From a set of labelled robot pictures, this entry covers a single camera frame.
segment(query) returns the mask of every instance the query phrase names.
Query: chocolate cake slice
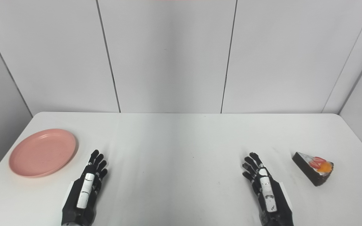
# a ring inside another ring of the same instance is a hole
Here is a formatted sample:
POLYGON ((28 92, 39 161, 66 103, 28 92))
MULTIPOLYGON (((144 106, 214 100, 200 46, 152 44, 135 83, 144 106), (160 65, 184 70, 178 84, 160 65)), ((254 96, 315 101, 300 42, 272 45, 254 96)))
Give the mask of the chocolate cake slice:
POLYGON ((321 157, 296 152, 293 161, 315 186, 325 183, 333 171, 333 163, 321 157))

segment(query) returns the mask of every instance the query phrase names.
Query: pink plate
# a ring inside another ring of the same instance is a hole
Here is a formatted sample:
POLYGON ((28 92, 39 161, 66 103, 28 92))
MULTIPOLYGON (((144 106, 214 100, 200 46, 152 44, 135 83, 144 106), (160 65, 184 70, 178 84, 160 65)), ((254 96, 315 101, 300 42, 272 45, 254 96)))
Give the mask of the pink plate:
POLYGON ((62 129, 37 132, 22 140, 10 154, 9 167, 20 176, 47 176, 62 168, 75 153, 76 140, 62 129))

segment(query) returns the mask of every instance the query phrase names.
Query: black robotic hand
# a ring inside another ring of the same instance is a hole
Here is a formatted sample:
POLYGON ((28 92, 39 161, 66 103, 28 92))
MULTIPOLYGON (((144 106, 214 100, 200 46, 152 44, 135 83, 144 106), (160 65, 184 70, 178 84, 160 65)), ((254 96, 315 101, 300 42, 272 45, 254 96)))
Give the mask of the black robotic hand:
POLYGON ((62 208, 61 225, 90 226, 95 218, 95 204, 101 183, 107 174, 107 162, 95 150, 79 179, 75 180, 62 208))
POLYGON ((269 171, 256 153, 244 158, 243 175, 252 183, 261 207, 260 219, 263 226, 293 226, 293 214, 280 184, 273 180, 269 171))

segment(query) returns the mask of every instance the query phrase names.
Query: tabletop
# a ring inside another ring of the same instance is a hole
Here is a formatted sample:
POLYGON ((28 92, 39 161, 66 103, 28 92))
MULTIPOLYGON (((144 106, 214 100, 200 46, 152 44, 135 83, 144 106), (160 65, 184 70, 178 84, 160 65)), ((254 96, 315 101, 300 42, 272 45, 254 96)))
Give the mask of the tabletop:
POLYGON ((94 226, 260 226, 259 205, 241 173, 259 154, 283 182, 295 225, 362 225, 362 143, 334 114, 37 114, 0 162, 0 226, 60 225, 65 193, 93 150, 108 161, 94 226), (49 176, 14 174, 13 148, 40 130, 61 128, 77 152, 49 176), (335 164, 315 187, 295 152, 335 164))

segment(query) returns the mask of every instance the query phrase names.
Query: panel seam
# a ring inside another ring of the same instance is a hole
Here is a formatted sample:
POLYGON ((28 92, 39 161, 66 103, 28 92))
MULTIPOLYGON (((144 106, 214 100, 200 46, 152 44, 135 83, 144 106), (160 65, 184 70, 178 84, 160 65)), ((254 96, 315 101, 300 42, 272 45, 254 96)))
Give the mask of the panel seam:
POLYGON ((328 104, 330 97, 332 96, 333 90, 335 89, 336 84, 337 84, 337 82, 339 81, 340 76, 342 75, 342 72, 343 72, 344 68, 346 67, 347 61, 349 60, 349 58, 350 58, 350 56, 351 56, 351 54, 352 54, 352 52, 353 52, 353 49, 354 49, 354 47, 356 46, 356 43, 357 43, 357 41, 358 41, 359 36, 361 35, 361 32, 362 32, 362 27, 361 27, 361 29, 360 29, 360 31, 359 31, 359 33, 358 33, 358 35, 357 35, 357 38, 356 38, 356 40, 355 40, 355 42, 354 42, 354 44, 353 44, 353 46, 352 46, 352 48, 351 48, 351 50, 350 50, 349 55, 348 55, 347 58, 346 58, 346 61, 345 61, 344 64, 343 64, 342 70, 340 70, 339 76, 337 77, 336 82, 335 82, 335 84, 333 85, 333 88, 332 88, 332 90, 331 90, 331 92, 330 92, 330 94, 329 94, 329 96, 328 96, 328 99, 326 99, 325 105, 323 106, 323 109, 322 109, 321 113, 323 113, 323 111, 325 110, 325 107, 326 107, 326 105, 328 104))
POLYGON ((105 45, 105 48, 106 48, 106 53, 107 53, 107 58, 108 58, 108 64, 109 64, 109 66, 110 66, 110 72, 111 72, 111 77, 112 77, 112 84, 113 84, 113 86, 114 86, 115 98, 117 99, 118 111, 119 111, 119 113, 121 113, 121 108, 119 107, 119 99, 118 99, 117 87, 116 87, 116 85, 115 85, 114 73, 113 73, 113 71, 112 71, 112 63, 111 63, 111 58, 110 58, 110 52, 109 52, 109 50, 108 50, 107 39, 106 39, 105 31, 104 31, 104 26, 103 26, 103 21, 102 21, 102 18, 101 18, 101 12, 100 12, 100 6, 99 6, 99 1, 98 1, 98 0, 96 0, 96 6, 97 6, 97 11, 98 11, 98 13, 99 13, 101 31, 102 31, 102 34, 103 34, 104 45, 105 45))
POLYGON ((13 78, 12 74, 10 73, 10 70, 9 70, 8 66, 6 65, 6 62, 5 62, 5 60, 4 60, 1 52, 0 52, 0 57, 1 57, 1 60, 3 61, 3 63, 4 63, 4 66, 5 66, 6 70, 8 71, 8 74, 9 74, 10 78, 12 79, 12 81, 13 81, 15 87, 16 87, 16 90, 18 91, 21 99, 23 100, 23 103, 25 104, 27 111, 29 112, 30 116, 33 118, 33 114, 31 113, 31 111, 30 111, 30 109, 29 109, 29 106, 27 105, 27 103, 26 103, 26 101, 25 101, 25 99, 24 99, 24 97, 23 97, 23 95, 22 95, 22 93, 21 93, 18 85, 16 84, 15 79, 13 78))
POLYGON ((230 63, 231 44, 232 44, 232 42, 233 42, 233 33, 234 33, 235 15, 236 15, 236 13, 237 13, 237 4, 238 4, 238 0, 235 1, 233 26, 231 27, 230 47, 229 47, 229 49, 228 49, 226 76, 225 76, 225 78, 224 78, 223 97, 222 97, 222 106, 221 106, 221 108, 220 108, 220 114, 223 113, 224 93, 226 92, 227 73, 228 73, 228 65, 229 65, 229 63, 230 63))

